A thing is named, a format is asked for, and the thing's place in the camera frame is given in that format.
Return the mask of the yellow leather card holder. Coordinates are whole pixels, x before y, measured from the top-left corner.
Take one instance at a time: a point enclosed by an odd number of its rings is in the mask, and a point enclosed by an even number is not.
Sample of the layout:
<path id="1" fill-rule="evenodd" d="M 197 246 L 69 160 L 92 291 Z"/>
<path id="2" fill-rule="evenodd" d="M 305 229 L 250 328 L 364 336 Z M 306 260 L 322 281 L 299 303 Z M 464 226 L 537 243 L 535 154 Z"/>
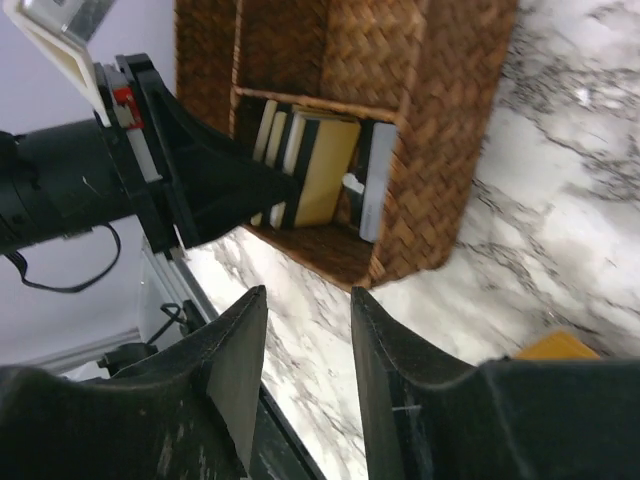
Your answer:
<path id="1" fill-rule="evenodd" d="M 554 331 L 537 342 L 527 346 L 514 356 L 519 360 L 580 360 L 599 359 L 600 356 L 566 331 Z"/>

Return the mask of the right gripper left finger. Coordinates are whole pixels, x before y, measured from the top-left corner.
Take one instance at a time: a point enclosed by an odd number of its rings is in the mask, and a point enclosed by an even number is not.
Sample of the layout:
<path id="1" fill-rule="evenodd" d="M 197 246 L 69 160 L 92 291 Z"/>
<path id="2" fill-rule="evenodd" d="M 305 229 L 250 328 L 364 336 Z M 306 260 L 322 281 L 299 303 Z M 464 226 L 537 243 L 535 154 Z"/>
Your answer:
<path id="1" fill-rule="evenodd" d="M 110 379 L 1 370 L 5 479 L 245 479 L 267 327 L 266 290 Z"/>

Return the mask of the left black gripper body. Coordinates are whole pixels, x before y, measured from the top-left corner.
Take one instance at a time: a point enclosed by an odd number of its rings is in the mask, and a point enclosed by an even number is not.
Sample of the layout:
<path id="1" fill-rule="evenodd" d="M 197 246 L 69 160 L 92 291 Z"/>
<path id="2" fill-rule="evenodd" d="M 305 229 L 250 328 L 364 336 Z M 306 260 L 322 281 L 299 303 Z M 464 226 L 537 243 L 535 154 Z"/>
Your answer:
<path id="1" fill-rule="evenodd" d="M 1 251 L 138 217 L 154 252 L 165 249 L 162 188 L 141 173 L 127 131 L 96 119 L 1 135 Z"/>

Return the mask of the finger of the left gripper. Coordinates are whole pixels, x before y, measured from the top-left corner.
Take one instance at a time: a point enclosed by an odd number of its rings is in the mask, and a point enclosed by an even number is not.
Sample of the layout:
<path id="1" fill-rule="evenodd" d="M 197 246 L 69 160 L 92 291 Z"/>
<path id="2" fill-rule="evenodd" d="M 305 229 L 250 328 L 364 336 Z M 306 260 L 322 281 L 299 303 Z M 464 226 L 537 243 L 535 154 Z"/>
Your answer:
<path id="1" fill-rule="evenodd" d="M 216 240 L 300 188 L 289 175 L 252 159 L 247 149 L 191 115 L 145 54 L 116 58 L 143 126 L 114 157 L 151 250 L 168 253 Z"/>

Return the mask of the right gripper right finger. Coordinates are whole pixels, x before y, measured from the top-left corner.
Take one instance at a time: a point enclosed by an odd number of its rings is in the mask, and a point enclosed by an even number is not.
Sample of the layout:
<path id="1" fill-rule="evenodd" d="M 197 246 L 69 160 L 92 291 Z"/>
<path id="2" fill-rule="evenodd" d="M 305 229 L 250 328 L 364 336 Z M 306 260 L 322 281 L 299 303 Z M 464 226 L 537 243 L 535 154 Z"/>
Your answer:
<path id="1" fill-rule="evenodd" d="M 364 288 L 351 331 L 373 479 L 635 479 L 635 359 L 473 366 L 396 321 Z"/>

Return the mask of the gold credit card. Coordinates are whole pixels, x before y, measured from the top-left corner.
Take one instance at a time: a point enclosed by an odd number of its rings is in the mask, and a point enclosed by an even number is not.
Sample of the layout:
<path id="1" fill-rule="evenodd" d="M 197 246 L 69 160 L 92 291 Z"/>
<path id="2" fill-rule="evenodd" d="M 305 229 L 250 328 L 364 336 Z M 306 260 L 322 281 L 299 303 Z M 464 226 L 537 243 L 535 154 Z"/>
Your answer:
<path id="1" fill-rule="evenodd" d="M 284 207 L 281 227 L 318 226 L 332 221 L 360 130 L 360 121 L 352 117 L 309 110 L 294 113 L 283 171 L 295 179 L 300 193 Z"/>

